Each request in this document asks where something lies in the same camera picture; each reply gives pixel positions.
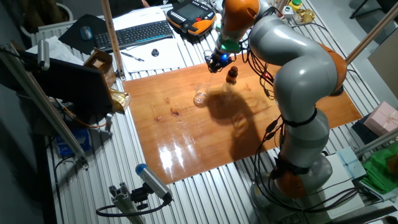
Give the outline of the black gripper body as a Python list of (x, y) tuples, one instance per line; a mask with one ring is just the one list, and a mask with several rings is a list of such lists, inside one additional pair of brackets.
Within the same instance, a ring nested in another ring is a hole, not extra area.
[(211, 62), (213, 64), (214, 71), (216, 71), (216, 67), (218, 64), (220, 64), (224, 69), (230, 63), (233, 62), (233, 59), (229, 56), (229, 54), (222, 53), (218, 50), (215, 50), (215, 51), (206, 50), (206, 51), (204, 51), (203, 54), (205, 57), (206, 64), (209, 62)]

